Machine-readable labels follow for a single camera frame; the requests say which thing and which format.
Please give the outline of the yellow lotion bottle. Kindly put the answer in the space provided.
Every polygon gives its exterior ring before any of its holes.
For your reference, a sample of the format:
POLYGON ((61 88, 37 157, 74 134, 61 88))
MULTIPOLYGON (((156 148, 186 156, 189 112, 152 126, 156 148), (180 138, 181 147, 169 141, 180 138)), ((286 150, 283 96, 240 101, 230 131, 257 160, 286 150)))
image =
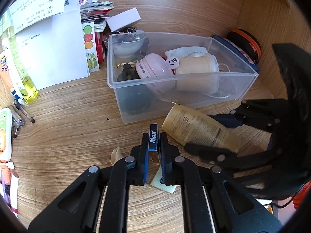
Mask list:
POLYGON ((175 104, 162 129, 181 145, 187 143, 229 149, 237 153, 240 139, 213 118, 189 107, 175 104))

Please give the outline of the blue Max staples box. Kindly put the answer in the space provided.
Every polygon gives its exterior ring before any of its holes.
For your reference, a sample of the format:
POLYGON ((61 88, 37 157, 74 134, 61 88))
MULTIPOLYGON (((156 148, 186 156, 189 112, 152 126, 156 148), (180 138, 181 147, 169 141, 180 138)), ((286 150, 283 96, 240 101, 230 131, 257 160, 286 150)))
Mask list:
POLYGON ((154 123, 150 125, 149 129, 148 151, 151 152, 157 151, 158 140, 159 140, 158 124, 154 123))

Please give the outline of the cream wrapper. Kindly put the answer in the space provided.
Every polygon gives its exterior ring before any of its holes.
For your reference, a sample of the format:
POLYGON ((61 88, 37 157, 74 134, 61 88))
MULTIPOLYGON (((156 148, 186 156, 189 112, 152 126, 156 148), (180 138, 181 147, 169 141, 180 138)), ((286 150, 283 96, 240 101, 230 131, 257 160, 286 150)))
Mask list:
POLYGON ((110 157, 111 165, 114 165, 117 161, 119 161, 122 158, 123 158, 123 156, 122 156, 122 153, 121 153, 121 149, 120 149, 120 147, 117 147, 111 153, 111 157, 110 157))

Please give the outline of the blue pencil pouch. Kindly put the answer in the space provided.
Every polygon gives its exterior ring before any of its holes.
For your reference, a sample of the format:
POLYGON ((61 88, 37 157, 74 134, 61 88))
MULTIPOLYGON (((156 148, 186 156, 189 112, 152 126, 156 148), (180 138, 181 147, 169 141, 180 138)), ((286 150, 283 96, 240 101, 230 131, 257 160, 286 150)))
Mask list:
POLYGON ((260 71, 260 68, 253 62, 250 56, 244 50, 242 50, 237 45, 235 45, 233 42, 218 35, 212 35, 211 37, 219 41, 226 48, 230 49, 232 52, 238 55, 243 61, 245 61, 249 66, 251 66, 256 72, 260 71))

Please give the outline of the black orange round case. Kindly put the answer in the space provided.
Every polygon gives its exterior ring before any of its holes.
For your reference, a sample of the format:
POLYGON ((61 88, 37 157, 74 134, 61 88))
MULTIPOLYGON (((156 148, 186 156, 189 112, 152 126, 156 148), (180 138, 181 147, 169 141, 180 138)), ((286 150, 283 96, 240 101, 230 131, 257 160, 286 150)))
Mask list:
POLYGON ((252 34, 246 30, 235 28, 227 34, 227 39, 245 51, 256 65, 258 64, 262 55, 261 45, 252 34))

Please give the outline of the clear plastic storage bin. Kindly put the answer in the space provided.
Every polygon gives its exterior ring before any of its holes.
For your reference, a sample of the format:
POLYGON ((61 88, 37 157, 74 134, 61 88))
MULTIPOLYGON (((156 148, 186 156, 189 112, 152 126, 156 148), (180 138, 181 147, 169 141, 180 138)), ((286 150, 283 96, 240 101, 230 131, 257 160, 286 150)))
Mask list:
POLYGON ((175 103, 199 108, 241 99, 258 77, 259 72, 256 72, 238 55, 212 37, 175 33, 143 34, 146 34, 146 39, 142 48, 131 57, 118 58, 107 50, 107 84, 114 90, 121 119, 126 124, 164 116, 175 103), (135 69, 136 63, 151 53, 160 55, 167 62, 173 71, 173 76, 117 82, 118 75, 122 73, 125 63, 129 63, 135 69), (217 92, 208 95, 178 90, 176 81, 182 79, 182 75, 176 75, 175 69, 179 66, 179 59, 200 57, 204 54, 214 55, 217 59, 220 78, 217 92), (117 93, 119 88, 141 84, 146 86, 147 83, 161 81, 175 81, 175 86, 162 96, 157 96, 150 90, 151 105, 143 113, 129 115, 121 111, 117 93))

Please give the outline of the pink round brush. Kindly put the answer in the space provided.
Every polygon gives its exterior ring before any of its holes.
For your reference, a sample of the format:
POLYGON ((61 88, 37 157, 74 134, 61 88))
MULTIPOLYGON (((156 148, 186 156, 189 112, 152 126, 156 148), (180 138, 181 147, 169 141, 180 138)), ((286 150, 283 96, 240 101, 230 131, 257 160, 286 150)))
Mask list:
MULTIPOLYGON (((158 54, 151 53, 138 61, 135 65, 136 72, 141 79, 153 79, 156 77, 173 76, 167 62, 158 54)), ((157 96, 162 96, 175 86, 175 81, 150 82, 147 88, 157 96)))

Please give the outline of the black pen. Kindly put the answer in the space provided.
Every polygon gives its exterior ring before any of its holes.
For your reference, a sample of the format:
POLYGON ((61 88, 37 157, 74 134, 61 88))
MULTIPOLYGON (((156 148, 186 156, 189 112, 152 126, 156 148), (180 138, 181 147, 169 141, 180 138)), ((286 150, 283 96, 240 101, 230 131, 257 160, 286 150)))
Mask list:
POLYGON ((18 100, 14 99, 14 105, 32 124, 35 123, 35 119, 25 110, 18 100))

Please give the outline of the yellow liquid spray bottle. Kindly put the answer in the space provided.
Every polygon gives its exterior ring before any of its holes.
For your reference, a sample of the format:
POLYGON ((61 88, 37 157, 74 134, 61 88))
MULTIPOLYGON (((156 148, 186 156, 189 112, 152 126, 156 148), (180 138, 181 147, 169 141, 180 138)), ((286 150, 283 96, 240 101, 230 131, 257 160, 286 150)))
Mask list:
POLYGON ((1 16, 1 41, 8 64, 10 79, 23 96, 23 101, 30 104, 37 99, 38 89, 22 64, 16 33, 9 11, 6 11, 1 16))

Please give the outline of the clear glass bowl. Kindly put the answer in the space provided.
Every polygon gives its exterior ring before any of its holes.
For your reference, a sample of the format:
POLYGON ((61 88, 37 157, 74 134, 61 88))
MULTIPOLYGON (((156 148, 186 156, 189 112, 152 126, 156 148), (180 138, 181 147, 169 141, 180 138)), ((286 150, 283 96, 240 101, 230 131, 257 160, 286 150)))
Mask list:
POLYGON ((107 49, 118 58, 128 58, 139 51, 146 39, 143 33, 121 33, 104 35, 103 41, 107 49))

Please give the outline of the white small cardboard box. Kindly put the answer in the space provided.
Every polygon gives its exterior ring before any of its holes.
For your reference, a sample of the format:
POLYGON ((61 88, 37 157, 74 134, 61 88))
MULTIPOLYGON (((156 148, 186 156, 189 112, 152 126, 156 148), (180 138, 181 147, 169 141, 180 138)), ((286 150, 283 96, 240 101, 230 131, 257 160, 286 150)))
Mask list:
POLYGON ((137 8, 126 10, 117 15, 109 17, 106 22, 111 32, 119 31, 125 27, 136 24, 141 20, 141 16, 137 8))

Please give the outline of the stack of booklets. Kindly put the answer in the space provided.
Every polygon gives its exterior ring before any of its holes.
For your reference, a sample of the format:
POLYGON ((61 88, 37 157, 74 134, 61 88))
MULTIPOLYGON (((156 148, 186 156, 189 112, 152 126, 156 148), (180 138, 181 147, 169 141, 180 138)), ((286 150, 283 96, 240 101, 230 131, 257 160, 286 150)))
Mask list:
POLYGON ((79 0, 82 24, 93 23, 94 32, 103 32, 110 17, 108 12, 114 9, 111 1, 79 0))

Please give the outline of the white paper stand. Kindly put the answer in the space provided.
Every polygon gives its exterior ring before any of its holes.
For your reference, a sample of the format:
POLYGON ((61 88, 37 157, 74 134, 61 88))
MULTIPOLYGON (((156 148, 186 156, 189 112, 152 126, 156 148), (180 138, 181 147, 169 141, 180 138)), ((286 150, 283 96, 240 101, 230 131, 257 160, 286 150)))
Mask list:
POLYGON ((37 89, 88 77, 79 0, 17 0, 17 51, 37 89))

